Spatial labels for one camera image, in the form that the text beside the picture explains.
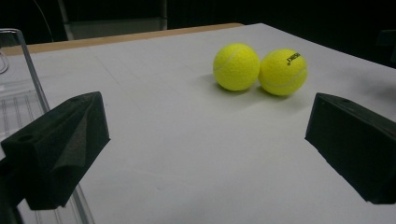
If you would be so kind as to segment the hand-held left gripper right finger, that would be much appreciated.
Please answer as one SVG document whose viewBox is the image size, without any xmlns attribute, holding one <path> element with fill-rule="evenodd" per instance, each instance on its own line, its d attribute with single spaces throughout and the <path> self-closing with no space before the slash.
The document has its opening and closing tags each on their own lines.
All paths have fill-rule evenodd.
<svg viewBox="0 0 396 224">
<path fill-rule="evenodd" d="M 365 201 L 396 204 L 396 122 L 317 93 L 305 140 Z"/>
</svg>

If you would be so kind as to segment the yellow tennis ball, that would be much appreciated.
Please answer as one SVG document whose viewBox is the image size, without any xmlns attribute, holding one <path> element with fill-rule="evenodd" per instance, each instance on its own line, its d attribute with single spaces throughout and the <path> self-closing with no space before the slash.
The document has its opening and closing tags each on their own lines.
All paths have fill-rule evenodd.
<svg viewBox="0 0 396 224">
<path fill-rule="evenodd" d="M 307 62 L 293 49 L 276 49 L 261 62 L 262 88 L 276 96 L 288 96 L 299 90 L 307 79 Z"/>
<path fill-rule="evenodd" d="M 249 89 L 260 71 L 260 58 L 253 48 L 233 43 L 219 50 L 213 61 L 213 75 L 217 83 L 228 91 Z"/>
</svg>

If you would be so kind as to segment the clear plastic container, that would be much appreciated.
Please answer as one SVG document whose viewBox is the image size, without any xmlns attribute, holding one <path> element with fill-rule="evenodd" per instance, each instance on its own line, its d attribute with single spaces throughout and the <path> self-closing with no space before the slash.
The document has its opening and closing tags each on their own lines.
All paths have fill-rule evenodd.
<svg viewBox="0 0 396 224">
<path fill-rule="evenodd" d="M 0 142 L 49 110 L 22 32 L 0 28 Z M 23 224 L 95 224 L 81 187 L 64 207 L 34 211 L 21 201 L 17 211 Z"/>
</svg>

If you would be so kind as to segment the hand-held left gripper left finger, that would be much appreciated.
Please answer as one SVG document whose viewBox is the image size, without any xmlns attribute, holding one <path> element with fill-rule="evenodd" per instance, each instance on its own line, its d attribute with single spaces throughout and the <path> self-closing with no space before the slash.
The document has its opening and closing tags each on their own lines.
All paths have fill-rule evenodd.
<svg viewBox="0 0 396 224">
<path fill-rule="evenodd" d="M 108 142 L 102 94 L 66 100 L 1 142 L 7 200 L 33 210 L 66 205 Z"/>
</svg>

